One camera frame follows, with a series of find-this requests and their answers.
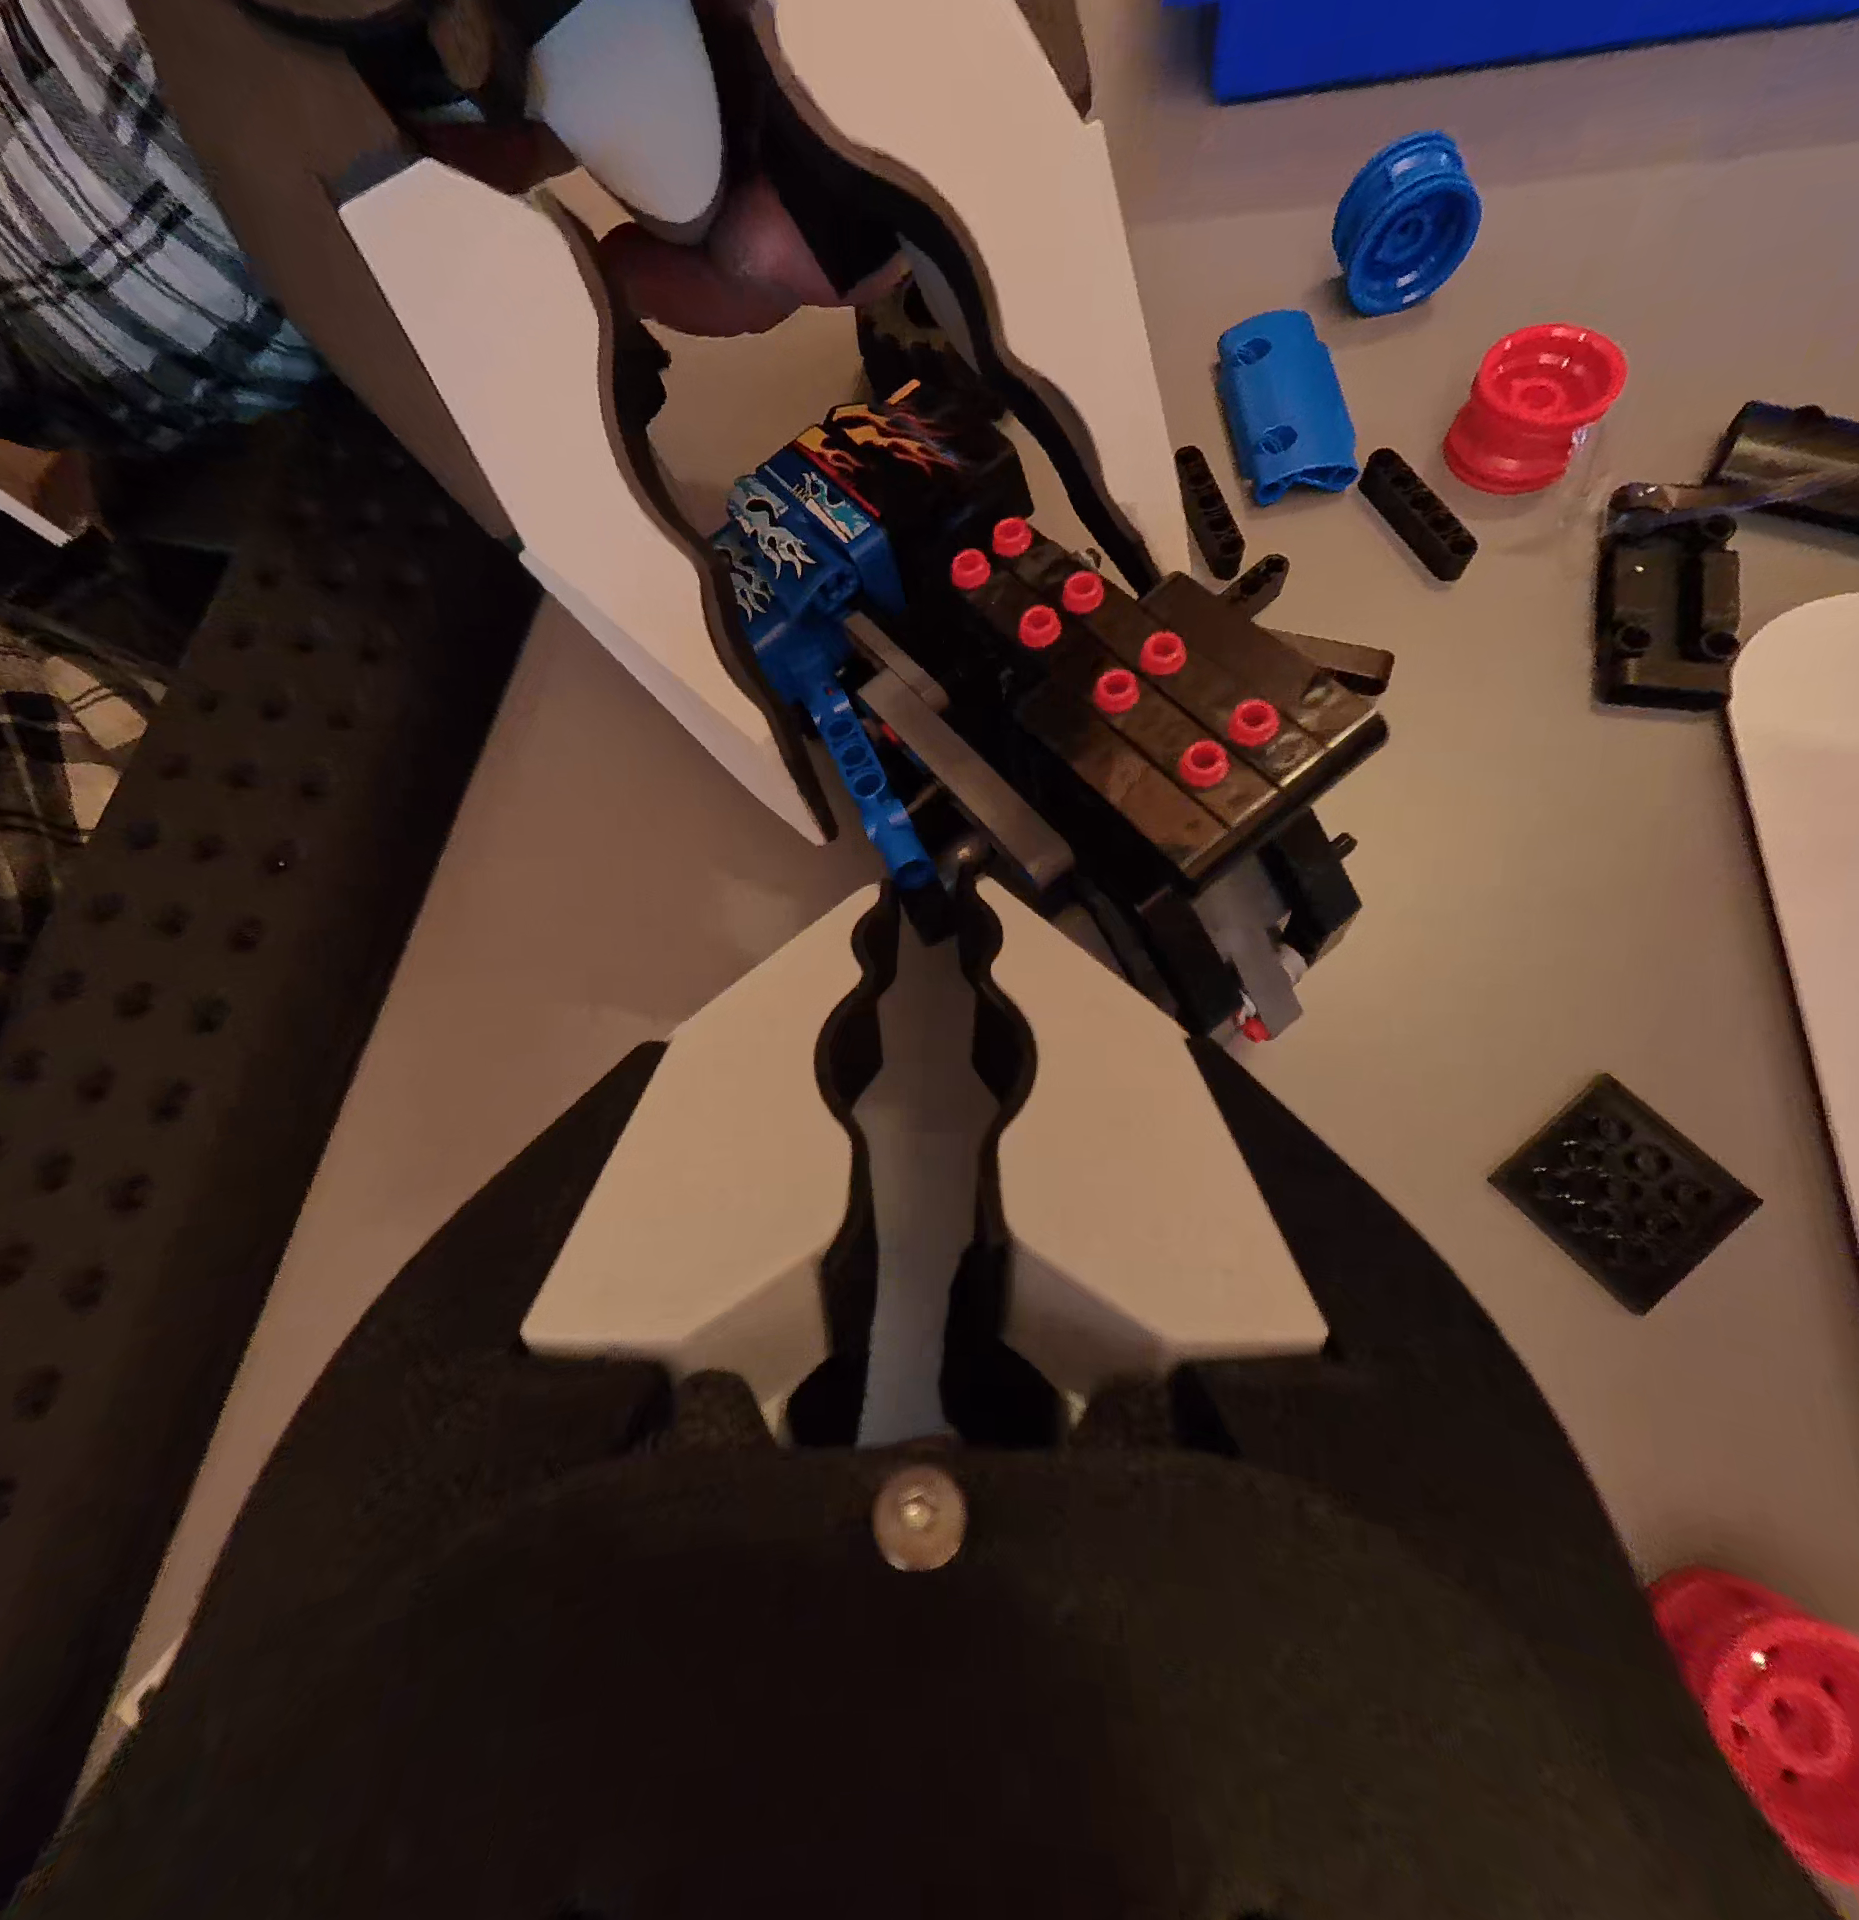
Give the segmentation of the white book stand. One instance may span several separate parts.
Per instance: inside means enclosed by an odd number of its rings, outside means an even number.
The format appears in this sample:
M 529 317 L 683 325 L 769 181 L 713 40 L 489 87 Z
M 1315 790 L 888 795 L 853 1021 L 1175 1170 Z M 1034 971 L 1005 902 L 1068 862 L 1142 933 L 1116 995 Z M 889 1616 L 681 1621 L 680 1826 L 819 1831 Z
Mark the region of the white book stand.
M 1859 1253 L 1859 592 L 1743 644 L 1728 730 Z

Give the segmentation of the blue wheel rim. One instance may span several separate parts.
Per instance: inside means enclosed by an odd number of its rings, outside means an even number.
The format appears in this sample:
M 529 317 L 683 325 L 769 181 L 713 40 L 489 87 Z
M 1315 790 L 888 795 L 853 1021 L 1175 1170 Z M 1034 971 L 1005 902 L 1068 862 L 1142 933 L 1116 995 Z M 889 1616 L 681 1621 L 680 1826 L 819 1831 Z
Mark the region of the blue wheel rim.
M 1400 315 L 1429 302 L 1470 257 L 1483 199 L 1442 132 L 1403 135 L 1349 179 L 1329 229 L 1349 309 Z

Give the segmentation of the person's left hand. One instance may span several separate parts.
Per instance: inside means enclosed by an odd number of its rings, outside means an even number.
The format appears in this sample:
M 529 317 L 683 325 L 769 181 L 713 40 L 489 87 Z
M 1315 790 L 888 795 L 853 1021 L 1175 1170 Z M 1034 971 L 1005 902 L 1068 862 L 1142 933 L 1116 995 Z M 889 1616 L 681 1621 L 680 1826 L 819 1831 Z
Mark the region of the person's left hand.
M 537 125 L 411 121 L 407 132 L 423 156 L 507 194 L 577 169 Z M 591 252 L 624 309 L 696 340 L 762 335 L 801 311 L 843 311 L 861 299 L 830 282 L 765 179 L 746 179 L 725 196 L 707 240 L 661 240 L 628 223 L 594 240 Z

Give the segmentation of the blue storage bin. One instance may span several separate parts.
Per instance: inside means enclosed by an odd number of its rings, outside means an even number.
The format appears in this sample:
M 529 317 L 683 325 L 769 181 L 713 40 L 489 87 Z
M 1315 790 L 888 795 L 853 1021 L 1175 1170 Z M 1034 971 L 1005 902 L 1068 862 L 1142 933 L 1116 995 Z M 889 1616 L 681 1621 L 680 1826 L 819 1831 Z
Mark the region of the blue storage bin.
M 1251 105 L 1859 18 L 1859 2 L 1177 2 L 1210 95 Z

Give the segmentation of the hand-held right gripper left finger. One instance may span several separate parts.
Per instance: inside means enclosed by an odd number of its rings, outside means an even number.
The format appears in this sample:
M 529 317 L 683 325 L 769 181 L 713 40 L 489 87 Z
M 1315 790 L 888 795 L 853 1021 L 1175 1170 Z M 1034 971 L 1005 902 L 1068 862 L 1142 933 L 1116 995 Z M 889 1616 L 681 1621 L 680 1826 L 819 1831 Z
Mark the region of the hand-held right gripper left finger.
M 868 885 L 661 1044 L 523 1326 L 560 1359 L 866 1365 L 874 1241 L 852 1111 L 880 1066 L 895 900 Z

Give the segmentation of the black studded plate piece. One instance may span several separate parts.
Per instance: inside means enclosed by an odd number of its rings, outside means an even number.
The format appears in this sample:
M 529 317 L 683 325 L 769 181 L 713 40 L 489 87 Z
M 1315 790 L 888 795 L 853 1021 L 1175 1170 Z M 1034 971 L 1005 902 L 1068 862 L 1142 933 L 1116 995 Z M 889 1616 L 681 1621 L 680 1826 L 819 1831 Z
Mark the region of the black studded plate piece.
M 1741 650 L 1736 516 L 1718 489 L 1631 482 L 1603 512 L 1590 693 L 1599 709 L 1718 714 Z

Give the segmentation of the red wheel rim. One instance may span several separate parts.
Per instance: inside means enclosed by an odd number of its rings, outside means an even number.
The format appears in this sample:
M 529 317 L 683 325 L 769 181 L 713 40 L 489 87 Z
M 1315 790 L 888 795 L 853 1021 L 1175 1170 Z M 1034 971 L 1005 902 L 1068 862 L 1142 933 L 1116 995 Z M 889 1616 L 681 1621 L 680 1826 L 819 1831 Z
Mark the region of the red wheel rim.
M 1646 1597 L 1765 1824 L 1802 1867 L 1859 1888 L 1859 1637 L 1705 1566 L 1663 1574 Z
M 1624 353 L 1590 328 L 1534 323 L 1495 342 L 1442 441 L 1442 461 L 1474 491 L 1517 498 L 1558 484 L 1578 438 L 1628 378 Z

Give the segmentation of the blue curved panel piece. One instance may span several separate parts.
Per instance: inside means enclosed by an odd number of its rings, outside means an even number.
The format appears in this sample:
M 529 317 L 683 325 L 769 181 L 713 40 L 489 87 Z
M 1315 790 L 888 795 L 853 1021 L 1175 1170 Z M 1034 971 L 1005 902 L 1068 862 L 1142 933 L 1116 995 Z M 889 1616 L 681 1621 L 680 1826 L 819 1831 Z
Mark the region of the blue curved panel piece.
M 1300 311 L 1273 311 L 1226 328 L 1215 386 L 1235 467 L 1253 507 L 1294 491 L 1357 484 L 1354 427 L 1333 357 Z

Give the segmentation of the long thin black beam piece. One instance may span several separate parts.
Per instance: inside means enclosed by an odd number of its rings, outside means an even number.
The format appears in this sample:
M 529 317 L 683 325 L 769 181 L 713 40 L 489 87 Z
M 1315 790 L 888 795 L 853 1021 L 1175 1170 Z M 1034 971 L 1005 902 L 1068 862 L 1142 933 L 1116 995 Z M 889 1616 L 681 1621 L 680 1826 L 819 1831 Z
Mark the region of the long thin black beam piece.
M 1194 553 L 1213 580 L 1231 585 L 1246 562 L 1246 541 L 1226 489 L 1200 446 L 1175 447 L 1173 463 L 1181 494 L 1181 516 Z

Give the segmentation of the person's left forearm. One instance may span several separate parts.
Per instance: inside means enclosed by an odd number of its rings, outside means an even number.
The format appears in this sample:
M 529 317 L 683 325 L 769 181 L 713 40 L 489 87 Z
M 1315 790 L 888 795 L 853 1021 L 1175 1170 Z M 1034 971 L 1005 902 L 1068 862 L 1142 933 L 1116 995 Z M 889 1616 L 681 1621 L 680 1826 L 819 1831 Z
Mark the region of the person's left forearm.
M 0 2 L 0 441 L 165 455 L 323 380 L 224 223 L 128 7 Z

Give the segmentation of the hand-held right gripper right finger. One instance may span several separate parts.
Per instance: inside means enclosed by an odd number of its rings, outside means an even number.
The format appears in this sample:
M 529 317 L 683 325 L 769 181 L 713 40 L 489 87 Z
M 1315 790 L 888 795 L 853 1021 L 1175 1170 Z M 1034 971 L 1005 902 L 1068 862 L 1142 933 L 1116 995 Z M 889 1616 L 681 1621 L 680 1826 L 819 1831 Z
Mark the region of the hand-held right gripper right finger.
M 1181 1029 L 994 879 L 981 1011 L 1012 1017 L 995 1149 L 1005 1343 L 1026 1361 L 1316 1357 L 1297 1261 Z

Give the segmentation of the blue skull sticker panel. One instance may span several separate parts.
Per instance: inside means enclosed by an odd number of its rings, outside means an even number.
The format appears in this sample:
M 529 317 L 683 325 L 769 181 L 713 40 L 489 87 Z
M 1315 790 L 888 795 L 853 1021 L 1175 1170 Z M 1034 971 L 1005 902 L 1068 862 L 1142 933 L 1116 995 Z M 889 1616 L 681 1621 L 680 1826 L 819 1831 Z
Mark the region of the blue skull sticker panel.
M 923 849 L 908 811 L 893 795 L 889 775 L 853 701 L 828 675 L 805 678 L 798 685 L 798 701 L 846 785 L 866 838 L 893 885 L 904 894 L 936 887 L 936 868 Z

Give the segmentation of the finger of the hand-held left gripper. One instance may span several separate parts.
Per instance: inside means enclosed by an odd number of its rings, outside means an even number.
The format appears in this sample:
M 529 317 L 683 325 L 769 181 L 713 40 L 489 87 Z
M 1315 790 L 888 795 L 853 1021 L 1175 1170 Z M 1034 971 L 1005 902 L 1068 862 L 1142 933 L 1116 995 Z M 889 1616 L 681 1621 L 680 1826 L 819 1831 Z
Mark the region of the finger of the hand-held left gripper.
M 525 196 L 433 158 L 341 202 L 350 234 L 509 523 L 531 577 L 757 803 L 811 845 L 837 820 L 772 693 L 713 546 L 628 422 L 616 375 L 644 332 L 546 185 Z
M 901 246 L 1130 586 L 1181 566 L 1181 495 L 1107 132 L 1014 2 L 747 9 L 765 167 L 831 272 Z

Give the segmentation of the black cylinder brick piece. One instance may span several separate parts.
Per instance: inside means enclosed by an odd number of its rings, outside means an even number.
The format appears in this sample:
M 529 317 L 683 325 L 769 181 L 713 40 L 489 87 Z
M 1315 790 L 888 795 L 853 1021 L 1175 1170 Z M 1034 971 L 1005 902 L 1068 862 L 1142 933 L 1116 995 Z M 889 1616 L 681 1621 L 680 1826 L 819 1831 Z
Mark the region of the black cylinder brick piece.
M 1749 401 L 1715 446 L 1705 482 L 1756 512 L 1859 539 L 1859 421 Z

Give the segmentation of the toy brick truck model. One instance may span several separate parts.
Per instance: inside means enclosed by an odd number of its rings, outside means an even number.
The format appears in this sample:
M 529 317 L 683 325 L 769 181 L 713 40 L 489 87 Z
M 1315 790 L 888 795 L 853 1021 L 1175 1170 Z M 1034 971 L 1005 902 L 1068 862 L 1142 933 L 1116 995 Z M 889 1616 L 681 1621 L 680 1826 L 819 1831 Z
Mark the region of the toy brick truck model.
M 798 685 L 853 701 L 938 885 L 1085 925 L 1189 1033 L 1265 1044 L 1349 930 L 1351 844 L 1316 803 L 1385 741 L 1392 660 L 1268 628 L 1221 588 L 1128 588 L 1054 539 L 1015 441 L 910 386 L 831 408 L 739 473 L 713 539 L 742 628 L 858 815 Z

